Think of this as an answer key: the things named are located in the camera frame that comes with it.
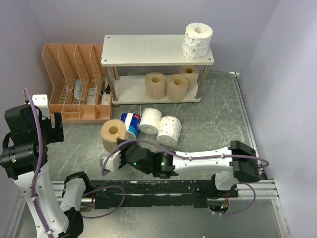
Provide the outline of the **brown paper roll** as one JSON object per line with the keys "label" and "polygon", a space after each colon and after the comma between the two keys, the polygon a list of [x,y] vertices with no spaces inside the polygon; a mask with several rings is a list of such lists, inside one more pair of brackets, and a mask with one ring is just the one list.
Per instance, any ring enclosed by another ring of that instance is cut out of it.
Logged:
{"label": "brown paper roll", "polygon": [[188,80],[180,74],[173,74],[166,83],[166,96],[174,102],[181,102],[187,94]]}

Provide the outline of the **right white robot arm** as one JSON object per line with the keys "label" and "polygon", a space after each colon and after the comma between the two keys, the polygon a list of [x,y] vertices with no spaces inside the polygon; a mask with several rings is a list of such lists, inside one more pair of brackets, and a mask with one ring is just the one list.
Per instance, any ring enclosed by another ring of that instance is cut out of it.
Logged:
{"label": "right white robot arm", "polygon": [[138,142],[135,139],[121,143],[118,151],[122,164],[129,164],[160,179],[195,171],[213,171],[214,182],[210,191],[215,197],[223,196],[238,182],[260,180],[255,150],[237,140],[231,141],[227,147],[202,152],[172,152],[159,145],[156,147],[160,151],[152,152],[139,146]]}

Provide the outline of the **white floral roll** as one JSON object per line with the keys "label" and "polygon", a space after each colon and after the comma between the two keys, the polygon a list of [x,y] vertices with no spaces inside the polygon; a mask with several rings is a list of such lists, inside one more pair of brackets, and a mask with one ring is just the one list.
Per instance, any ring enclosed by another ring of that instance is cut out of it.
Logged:
{"label": "white floral roll", "polygon": [[157,142],[167,146],[176,146],[181,132],[181,122],[171,116],[162,117],[157,134]]}
{"label": "white floral roll", "polygon": [[200,60],[207,55],[213,30],[204,23],[190,23],[185,29],[182,53],[190,60]]}

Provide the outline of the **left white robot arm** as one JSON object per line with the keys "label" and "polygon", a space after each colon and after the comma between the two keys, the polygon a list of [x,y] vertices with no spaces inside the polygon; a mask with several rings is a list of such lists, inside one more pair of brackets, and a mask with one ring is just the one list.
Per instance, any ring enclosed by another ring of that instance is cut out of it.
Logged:
{"label": "left white robot arm", "polygon": [[10,129],[2,143],[0,165],[23,193],[39,238],[77,238],[83,232],[79,211],[81,198],[91,195],[93,186],[82,178],[67,181],[59,203],[49,175],[47,145],[64,140],[61,113],[55,126],[42,118],[39,107],[24,104],[7,110]]}

